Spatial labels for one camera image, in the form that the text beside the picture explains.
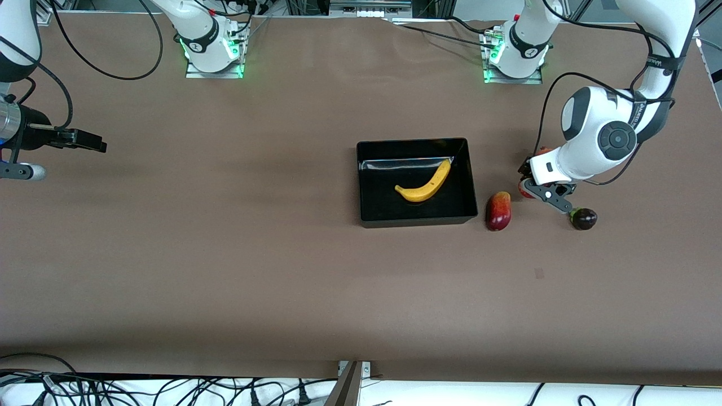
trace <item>banana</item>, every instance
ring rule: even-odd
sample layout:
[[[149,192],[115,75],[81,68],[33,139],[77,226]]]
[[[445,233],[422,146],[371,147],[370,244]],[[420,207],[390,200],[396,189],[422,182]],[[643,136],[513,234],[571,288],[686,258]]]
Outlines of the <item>banana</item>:
[[[448,176],[450,170],[451,161],[448,159],[444,160],[441,165],[436,168],[436,173],[434,173],[434,176],[431,177],[431,180],[424,186],[416,189],[404,189],[399,185],[396,185],[396,187],[394,187],[394,190],[399,192],[400,195],[402,195],[404,199],[408,200],[409,202],[418,203],[426,201],[428,199],[431,199],[431,197],[434,196],[437,191],[439,191],[439,188],[441,187],[441,185],[443,185],[444,181],[446,180],[446,176]]]

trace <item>black tray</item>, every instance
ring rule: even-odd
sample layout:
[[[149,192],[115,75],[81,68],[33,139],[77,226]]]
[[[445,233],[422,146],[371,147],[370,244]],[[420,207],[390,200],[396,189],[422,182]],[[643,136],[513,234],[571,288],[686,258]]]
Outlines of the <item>black tray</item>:
[[[356,157],[366,228],[461,224],[479,214],[465,138],[359,142]],[[393,190],[425,185],[444,159],[451,171],[431,199],[411,203]]]

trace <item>brown table surface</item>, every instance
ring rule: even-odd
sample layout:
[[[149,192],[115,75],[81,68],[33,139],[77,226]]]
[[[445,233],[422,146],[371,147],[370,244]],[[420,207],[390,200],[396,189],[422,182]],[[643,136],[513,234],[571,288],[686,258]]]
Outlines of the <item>brown table surface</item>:
[[[64,20],[113,73],[155,60],[147,16]],[[159,20],[165,55],[137,82],[41,30],[73,125],[108,153],[25,152],[48,178],[1,182],[3,352],[86,371],[312,376],[354,358],[395,379],[722,378],[722,114],[696,47],[666,128],[618,182],[573,196],[600,216],[578,232],[522,200],[516,170],[551,78],[626,87],[642,38],[563,25],[545,85],[485,85],[474,46],[377,19],[279,18],[252,38],[244,79],[199,80]],[[33,77],[27,105],[62,122],[57,86]],[[555,90],[542,144],[563,142],[561,107],[584,85]],[[482,212],[512,193],[508,229],[360,227],[356,143],[434,137],[468,139]]]

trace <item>silver cylinder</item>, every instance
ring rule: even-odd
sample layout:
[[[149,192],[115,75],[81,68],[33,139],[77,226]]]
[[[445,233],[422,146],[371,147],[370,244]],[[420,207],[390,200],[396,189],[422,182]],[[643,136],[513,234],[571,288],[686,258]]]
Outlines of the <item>silver cylinder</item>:
[[[17,130],[20,128],[21,120],[20,106],[0,99],[0,144],[4,144],[12,137],[15,137]]]

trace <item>table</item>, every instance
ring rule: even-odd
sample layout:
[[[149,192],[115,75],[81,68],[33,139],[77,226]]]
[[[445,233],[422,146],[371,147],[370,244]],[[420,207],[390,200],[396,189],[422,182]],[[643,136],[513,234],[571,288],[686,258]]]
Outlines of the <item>table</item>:
[[[64,16],[104,69],[155,60],[147,16]],[[138,82],[41,30],[73,125],[108,153],[26,152],[48,178],[2,182],[4,352],[107,372],[328,376],[358,358],[390,379],[719,382],[722,115],[696,49],[663,132],[618,182],[573,196],[600,216],[578,232],[519,197],[516,169],[551,78],[625,87],[642,38],[562,25],[545,85],[485,85],[473,46],[383,20],[274,18],[244,79],[192,80],[159,20],[166,54]],[[57,86],[33,77],[27,104],[63,121]],[[561,107],[584,85],[559,84],[542,144],[562,143]],[[481,211],[513,193],[508,229],[359,226],[356,143],[432,137],[469,140]]]

